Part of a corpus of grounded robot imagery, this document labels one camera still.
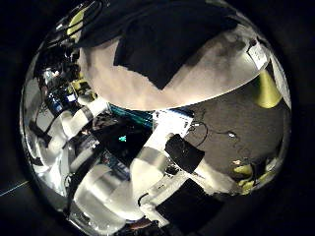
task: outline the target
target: black background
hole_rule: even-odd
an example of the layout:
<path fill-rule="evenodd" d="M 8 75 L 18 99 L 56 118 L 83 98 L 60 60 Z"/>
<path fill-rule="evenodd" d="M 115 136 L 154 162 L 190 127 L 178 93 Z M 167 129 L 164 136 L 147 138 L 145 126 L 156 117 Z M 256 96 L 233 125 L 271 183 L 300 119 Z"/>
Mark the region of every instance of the black background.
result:
<path fill-rule="evenodd" d="M 292 139 L 283 171 L 270 193 L 231 204 L 200 235 L 314 235 L 315 57 L 314 3 L 229 0 L 276 49 L 292 96 Z M 30 180 L 19 135 L 22 82 L 48 30 L 78 1 L 5 0 L 0 6 L 0 193 Z M 30 183 L 0 198 L 0 234 L 78 235 Z"/>

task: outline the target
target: gray carpet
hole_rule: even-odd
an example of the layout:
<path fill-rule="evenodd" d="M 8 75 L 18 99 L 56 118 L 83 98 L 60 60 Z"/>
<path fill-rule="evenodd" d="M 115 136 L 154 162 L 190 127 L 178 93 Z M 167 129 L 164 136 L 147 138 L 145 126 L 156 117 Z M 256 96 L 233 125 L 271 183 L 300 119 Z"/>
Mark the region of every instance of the gray carpet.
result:
<path fill-rule="evenodd" d="M 232 178 L 241 177 L 233 171 L 235 167 L 260 163 L 273 155 L 283 138 L 284 112 L 289 112 L 286 104 L 282 100 L 276 107 L 262 108 L 254 102 L 253 89 L 250 83 L 188 107 L 209 132 L 206 137 L 207 128 L 201 123 L 185 140 L 196 146 L 206 137 L 198 148 L 206 152 L 211 166 Z"/>

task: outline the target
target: black cable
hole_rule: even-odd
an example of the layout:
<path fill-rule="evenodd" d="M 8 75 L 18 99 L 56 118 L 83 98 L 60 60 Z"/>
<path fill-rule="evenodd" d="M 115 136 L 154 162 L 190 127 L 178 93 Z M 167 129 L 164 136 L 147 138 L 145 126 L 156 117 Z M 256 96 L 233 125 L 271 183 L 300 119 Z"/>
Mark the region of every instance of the black cable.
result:
<path fill-rule="evenodd" d="M 193 124 L 201 124 L 201 125 L 203 125 L 206 128 L 206 134 L 205 134 L 204 138 L 196 145 L 196 148 L 197 148 L 198 146 L 200 146 L 201 144 L 203 144 L 205 142 L 205 140 L 206 140 L 206 138 L 208 137 L 208 134 L 209 134 L 209 129 L 208 129 L 207 124 L 202 122 L 202 121 L 195 121 L 195 122 L 193 122 Z"/>
<path fill-rule="evenodd" d="M 139 199 L 138 199 L 138 206 L 141 206 L 141 199 L 144 198 L 145 196 L 147 196 L 149 193 L 145 193 L 144 195 L 142 195 Z"/>

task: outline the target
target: green light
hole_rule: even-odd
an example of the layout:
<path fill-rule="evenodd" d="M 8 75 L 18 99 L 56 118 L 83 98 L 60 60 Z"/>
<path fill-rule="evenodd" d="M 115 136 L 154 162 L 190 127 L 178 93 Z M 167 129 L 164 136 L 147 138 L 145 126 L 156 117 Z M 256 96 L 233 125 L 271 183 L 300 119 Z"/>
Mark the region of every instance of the green light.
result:
<path fill-rule="evenodd" d="M 122 137 L 119 137 L 118 139 L 120 142 L 127 142 L 127 137 L 126 136 L 122 136 Z"/>

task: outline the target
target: cable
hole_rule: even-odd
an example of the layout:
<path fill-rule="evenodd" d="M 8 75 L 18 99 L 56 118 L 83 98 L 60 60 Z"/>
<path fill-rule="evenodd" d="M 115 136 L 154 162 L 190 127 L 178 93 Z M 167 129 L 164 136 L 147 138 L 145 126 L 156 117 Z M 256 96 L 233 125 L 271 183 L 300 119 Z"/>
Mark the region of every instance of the cable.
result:
<path fill-rule="evenodd" d="M 144 198 L 145 196 L 147 196 L 149 193 L 145 193 L 144 195 L 142 195 L 139 199 L 138 199 L 138 206 L 141 206 L 141 199 Z"/>
<path fill-rule="evenodd" d="M 197 148 L 198 146 L 203 144 L 204 141 L 206 140 L 206 138 L 208 137 L 209 129 L 208 129 L 208 126 L 206 125 L 206 123 L 204 123 L 202 121 L 195 121 L 195 122 L 193 122 L 193 124 L 201 124 L 201 125 L 203 125 L 206 128 L 206 134 L 205 134 L 204 138 L 196 145 L 196 148 Z"/>

